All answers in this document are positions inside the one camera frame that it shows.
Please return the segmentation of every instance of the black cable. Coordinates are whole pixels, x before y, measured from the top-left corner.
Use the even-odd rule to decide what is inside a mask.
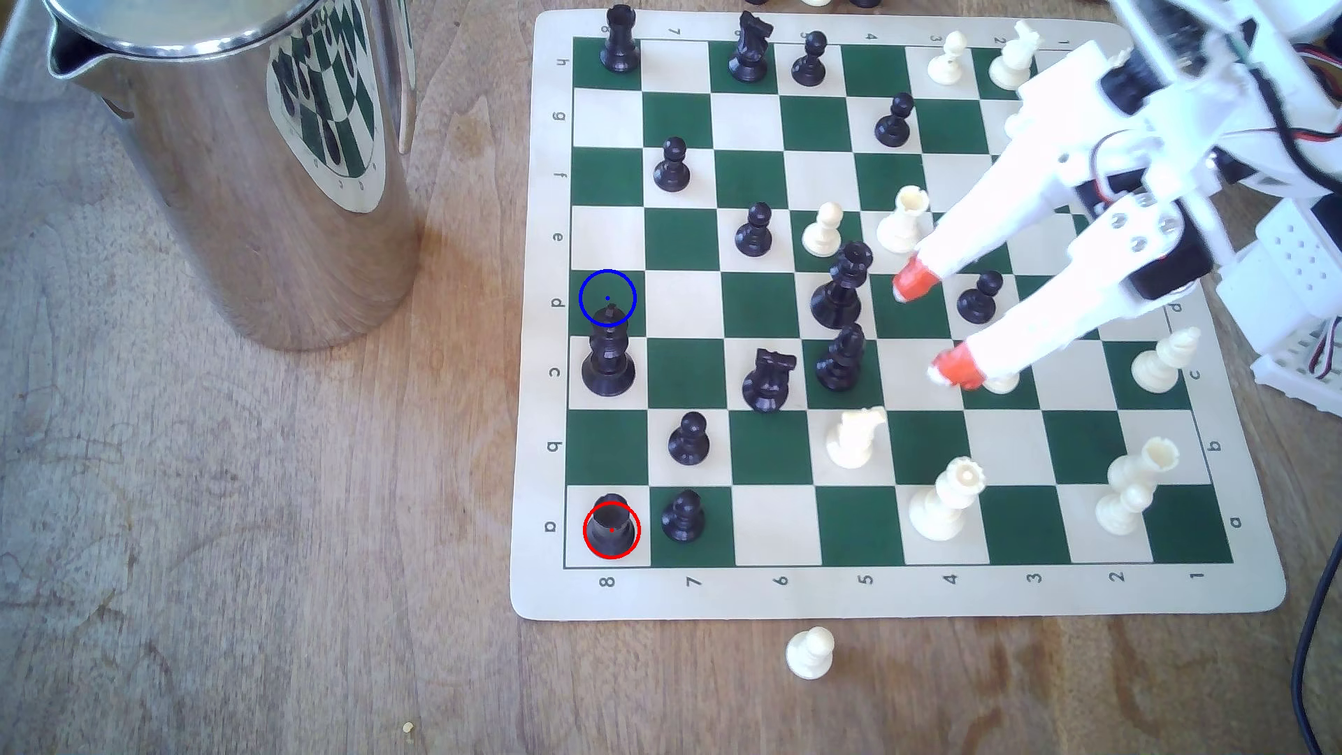
[[[1304,614],[1304,626],[1300,629],[1300,640],[1295,644],[1295,662],[1291,664],[1291,708],[1295,709],[1295,723],[1300,724],[1300,736],[1304,738],[1304,747],[1310,755],[1322,755],[1319,740],[1314,739],[1314,728],[1310,727],[1310,716],[1304,712],[1304,657],[1310,652],[1310,641],[1314,640],[1314,626],[1319,624],[1319,613],[1323,610],[1323,599],[1329,597],[1329,587],[1337,577],[1338,565],[1342,563],[1342,534],[1333,546],[1333,555],[1329,557],[1323,574],[1319,575],[1319,586],[1314,589],[1314,598],[1310,601],[1310,610]]]

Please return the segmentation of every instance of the blue circle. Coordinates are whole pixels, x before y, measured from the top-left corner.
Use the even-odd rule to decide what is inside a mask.
[[[629,283],[629,294],[633,298],[629,302],[629,311],[624,312],[624,318],[620,319],[619,322],[597,322],[596,319],[592,318],[590,314],[588,314],[586,306],[582,304],[582,290],[586,288],[586,284],[592,282],[592,278],[596,278],[601,272],[615,272],[616,275],[624,278],[625,283]],[[611,299],[611,296],[605,296],[605,298],[607,298],[607,300]],[[621,325],[624,322],[628,322],[629,316],[633,316],[633,310],[637,306],[639,306],[639,290],[633,287],[633,280],[631,280],[628,275],[625,275],[624,272],[620,272],[619,270],[615,270],[615,268],[611,268],[611,267],[607,267],[605,270],[597,270],[596,272],[592,272],[590,275],[588,275],[586,278],[584,278],[582,279],[582,284],[578,286],[578,308],[582,310],[582,316],[586,316],[588,322],[596,325],[597,327],[613,327],[616,325]]]

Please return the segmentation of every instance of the chessboard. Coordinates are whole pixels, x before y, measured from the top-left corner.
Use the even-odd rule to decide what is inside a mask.
[[[639,11],[640,64],[600,62],[607,12],[552,11],[535,24],[522,310],[511,597],[533,620],[847,618],[1261,612],[1284,578],[1206,302],[1180,303],[1091,331],[1027,369],[1004,396],[934,386],[934,354],[977,330],[956,308],[978,272],[1002,274],[997,316],[1066,264],[1088,223],[1059,207],[931,294],[898,303],[898,263],[875,228],[900,186],[923,186],[931,219],[1005,149],[1020,101],[988,68],[1015,19],[760,13],[774,25],[768,75],[729,72],[737,13]],[[1036,71],[1115,25],[1031,20]],[[813,30],[828,36],[827,75],[789,72]],[[969,40],[964,75],[927,78],[943,35]],[[874,137],[891,98],[910,93],[910,137]],[[663,142],[687,146],[688,186],[654,184]],[[733,236],[746,209],[770,205],[772,248],[752,257]],[[851,392],[819,385],[813,365],[835,330],[808,308],[833,257],[801,245],[823,202],[839,202],[847,240],[866,240],[859,288],[867,334]],[[632,386],[588,390],[590,316],[628,319]],[[1174,390],[1138,388],[1133,358],[1196,325],[1198,351]],[[752,412],[742,381],[760,347],[797,357],[781,412]],[[874,456],[836,467],[825,434],[844,410],[884,408]],[[707,459],[667,452],[682,417],[707,422]],[[1159,480],[1137,531],[1106,532],[1095,506],[1106,471],[1151,437],[1181,461]],[[947,463],[970,457],[986,489],[946,542],[921,536],[910,499]],[[668,538],[662,514],[698,493],[702,535]],[[599,503],[636,523],[620,558],[588,546]]]

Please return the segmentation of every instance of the wooden table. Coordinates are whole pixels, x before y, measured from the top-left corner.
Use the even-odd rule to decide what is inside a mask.
[[[819,12],[851,11],[835,3]],[[20,4],[0,48],[0,751],[1300,751],[1290,660],[1342,530],[1342,421],[1256,388],[1219,303],[1288,575],[1276,612],[835,621],[815,683],[782,664],[809,622],[514,616],[530,39],[566,5],[415,4],[423,271],[372,335],[290,354],[215,314],[102,103],[47,76],[42,8]],[[1237,244],[1270,205],[1219,201]],[[1333,748],[1339,622],[1334,598],[1308,672]]]

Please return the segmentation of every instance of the black pawn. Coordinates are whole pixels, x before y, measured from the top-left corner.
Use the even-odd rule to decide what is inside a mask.
[[[829,40],[823,31],[807,35],[807,54],[792,64],[792,80],[801,86],[820,86],[825,80],[825,64],[820,62],[820,56],[825,54],[827,44]]]
[[[797,357],[756,349],[756,367],[746,374],[741,396],[750,409],[768,414],[778,412],[788,401],[788,374],[796,369]]]
[[[633,8],[620,4],[605,12],[611,36],[601,48],[601,64],[608,71],[624,74],[639,67],[639,48],[633,44]]]
[[[851,390],[862,374],[862,354],[866,347],[867,335],[862,331],[862,325],[844,325],[839,337],[829,342],[825,355],[816,362],[816,380],[831,392]]]
[[[757,201],[746,212],[746,223],[737,228],[737,248],[746,256],[760,256],[773,245],[773,232],[769,231],[769,220],[773,211],[769,205]]]
[[[867,282],[871,267],[871,247],[862,241],[848,241],[839,252],[839,262],[829,268],[831,280],[811,294],[811,314],[816,322],[837,330],[858,321],[862,299],[858,287]]]
[[[703,535],[703,503],[694,491],[680,491],[662,510],[662,532],[678,543],[690,543]]]
[[[652,169],[652,182],[662,190],[680,190],[690,185],[690,166],[684,164],[684,139],[674,135],[662,143],[663,160]]]
[[[633,385],[633,359],[627,353],[629,322],[609,325],[624,319],[624,312],[613,303],[597,311],[595,319],[604,325],[593,323],[588,335],[592,353],[582,359],[582,384],[599,397],[619,397]]]
[[[694,467],[709,456],[709,421],[696,412],[680,418],[680,426],[671,432],[667,451],[678,464]]]
[[[620,557],[633,547],[639,535],[637,526],[629,518],[625,507],[629,502],[617,493],[607,493],[596,502],[592,516],[588,518],[586,538],[592,550],[603,557]]]

